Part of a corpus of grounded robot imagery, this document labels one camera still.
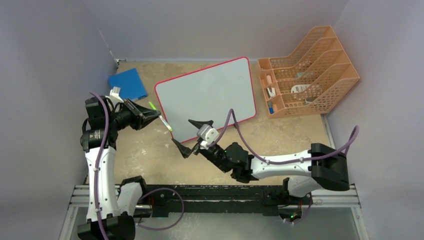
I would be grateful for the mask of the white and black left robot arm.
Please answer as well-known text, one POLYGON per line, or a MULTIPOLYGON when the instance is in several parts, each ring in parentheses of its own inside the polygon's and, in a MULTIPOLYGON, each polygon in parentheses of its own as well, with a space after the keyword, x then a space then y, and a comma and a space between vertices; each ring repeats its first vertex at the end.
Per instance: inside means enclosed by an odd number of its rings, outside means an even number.
POLYGON ((80 144, 88 166, 89 201, 86 222, 77 227, 81 240, 133 240, 136 234, 135 206, 146 203, 149 191, 141 176, 115 185, 118 132, 131 127, 138 131, 161 116, 155 109, 109 96, 85 101, 88 117, 82 125, 80 144))

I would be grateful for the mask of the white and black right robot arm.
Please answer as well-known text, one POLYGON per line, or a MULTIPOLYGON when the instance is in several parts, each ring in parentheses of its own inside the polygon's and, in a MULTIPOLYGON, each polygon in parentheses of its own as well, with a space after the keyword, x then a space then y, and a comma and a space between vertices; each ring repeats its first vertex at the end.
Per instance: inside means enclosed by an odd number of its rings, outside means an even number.
POLYGON ((310 148, 293 154, 260 156, 249 153, 237 142, 222 148, 218 145, 219 132, 213 121, 189 121, 198 128, 197 142, 189 148, 176 139, 183 158, 201 154, 223 173, 239 183, 284 176, 280 196, 288 204, 305 197, 315 190, 344 192, 350 189, 347 156, 321 143, 312 143, 310 148))

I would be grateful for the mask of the white marker pen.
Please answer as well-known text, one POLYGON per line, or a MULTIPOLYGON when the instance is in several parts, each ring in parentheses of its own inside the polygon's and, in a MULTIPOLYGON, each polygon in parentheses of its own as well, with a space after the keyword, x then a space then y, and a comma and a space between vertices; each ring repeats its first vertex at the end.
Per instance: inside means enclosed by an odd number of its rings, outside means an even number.
POLYGON ((159 119, 162 121, 162 123, 165 125, 165 127, 168 129, 169 132, 172 132, 173 129, 172 127, 169 125, 169 123, 165 120, 165 118, 162 116, 162 113, 155 107, 155 105, 151 102, 148 101, 148 104, 150 105, 150 107, 159 112, 159 119))

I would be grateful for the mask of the pink framed whiteboard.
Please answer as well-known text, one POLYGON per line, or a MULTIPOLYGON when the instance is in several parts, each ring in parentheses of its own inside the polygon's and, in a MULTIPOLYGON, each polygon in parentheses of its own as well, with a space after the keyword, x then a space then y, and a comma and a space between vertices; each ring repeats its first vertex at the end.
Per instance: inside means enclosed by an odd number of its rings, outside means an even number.
POLYGON ((256 116, 255 94, 247 57, 242 56, 157 83, 154 86, 172 137, 183 143, 197 137, 189 120, 224 127, 230 109, 241 122, 256 116))

